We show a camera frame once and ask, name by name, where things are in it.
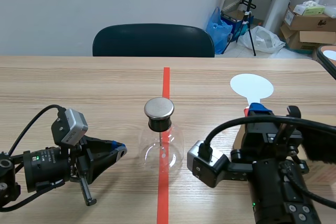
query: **sink pedestal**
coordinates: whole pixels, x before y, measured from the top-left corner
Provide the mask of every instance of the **sink pedestal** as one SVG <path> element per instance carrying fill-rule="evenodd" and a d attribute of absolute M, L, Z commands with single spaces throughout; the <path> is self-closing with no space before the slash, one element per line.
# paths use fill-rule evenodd
<path fill-rule="evenodd" d="M 285 16 L 290 0 L 272 0 L 268 10 L 264 27 L 272 33 L 277 33 Z"/>

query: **white plastic bag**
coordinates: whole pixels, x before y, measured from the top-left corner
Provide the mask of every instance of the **white plastic bag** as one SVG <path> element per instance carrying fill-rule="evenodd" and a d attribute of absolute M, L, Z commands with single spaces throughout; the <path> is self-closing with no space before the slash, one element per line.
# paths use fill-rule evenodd
<path fill-rule="evenodd" d="M 279 51 L 286 43 L 282 42 L 277 35 L 257 26 L 251 30 L 254 48 L 258 51 L 273 53 Z M 246 32 L 238 39 L 238 44 L 252 49 L 250 35 Z"/>

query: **screw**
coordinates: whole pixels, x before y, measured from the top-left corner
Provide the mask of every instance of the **screw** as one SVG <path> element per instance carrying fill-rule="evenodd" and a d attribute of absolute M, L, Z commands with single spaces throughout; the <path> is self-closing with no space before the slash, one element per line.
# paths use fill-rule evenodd
<path fill-rule="evenodd" d="M 289 210 L 291 210 L 292 212 L 296 212 L 296 207 L 293 205 L 289 205 Z"/>
<path fill-rule="evenodd" d="M 304 207 L 302 207 L 302 209 L 304 210 L 304 212 L 306 212 L 306 213 L 309 213 L 310 212 L 310 209 L 309 209 L 309 207 L 306 207 L 306 206 L 304 206 Z"/>
<path fill-rule="evenodd" d="M 300 218 L 300 220 L 302 220 L 302 221 L 306 221 L 306 216 L 304 215 L 304 214 L 299 214 L 299 218 Z"/>

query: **white tissue box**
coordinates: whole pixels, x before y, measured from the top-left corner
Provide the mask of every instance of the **white tissue box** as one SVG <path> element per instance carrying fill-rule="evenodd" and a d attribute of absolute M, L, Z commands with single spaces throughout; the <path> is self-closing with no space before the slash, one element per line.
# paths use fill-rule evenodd
<path fill-rule="evenodd" d="M 294 8 L 295 13 L 301 15 L 301 16 L 310 16 L 310 15 L 318 15 L 322 14 L 324 12 L 325 7 L 323 5 L 318 6 L 303 6 L 303 5 L 297 5 Z"/>

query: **blue plastic bag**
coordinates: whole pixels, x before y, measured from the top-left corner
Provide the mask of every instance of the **blue plastic bag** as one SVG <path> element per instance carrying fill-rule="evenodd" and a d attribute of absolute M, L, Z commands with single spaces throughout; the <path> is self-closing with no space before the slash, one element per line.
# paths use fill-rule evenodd
<path fill-rule="evenodd" d="M 232 26 L 229 26 L 220 19 L 219 7 L 217 7 L 214 10 L 214 13 L 212 13 L 206 27 L 206 31 L 210 34 L 214 42 L 215 54 L 221 54 L 227 45 L 227 38 L 232 31 Z"/>

